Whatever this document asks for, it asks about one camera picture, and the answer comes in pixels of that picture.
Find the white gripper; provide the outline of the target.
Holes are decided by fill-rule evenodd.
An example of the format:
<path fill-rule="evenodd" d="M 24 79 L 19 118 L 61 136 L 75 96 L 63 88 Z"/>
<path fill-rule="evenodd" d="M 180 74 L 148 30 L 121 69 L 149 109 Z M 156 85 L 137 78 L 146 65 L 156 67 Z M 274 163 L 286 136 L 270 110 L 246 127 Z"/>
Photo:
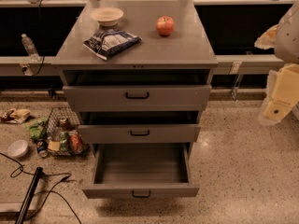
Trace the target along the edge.
<path fill-rule="evenodd" d="M 254 47 L 272 49 L 276 43 L 277 26 L 274 25 L 257 38 Z M 268 95 L 257 117 L 263 126 L 280 123 L 299 102 L 299 65 L 286 63 L 278 71 L 271 70 L 268 76 Z"/>

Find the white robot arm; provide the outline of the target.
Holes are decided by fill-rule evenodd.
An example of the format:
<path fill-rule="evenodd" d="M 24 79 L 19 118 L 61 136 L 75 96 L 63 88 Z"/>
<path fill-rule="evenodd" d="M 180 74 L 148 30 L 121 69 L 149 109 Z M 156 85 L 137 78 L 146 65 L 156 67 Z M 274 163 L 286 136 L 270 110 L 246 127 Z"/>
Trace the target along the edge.
<path fill-rule="evenodd" d="M 258 121 L 263 126 L 280 123 L 299 102 L 299 1 L 296 1 L 277 25 L 270 27 L 254 43 L 258 49 L 274 49 L 284 62 L 267 77 L 266 97 Z"/>

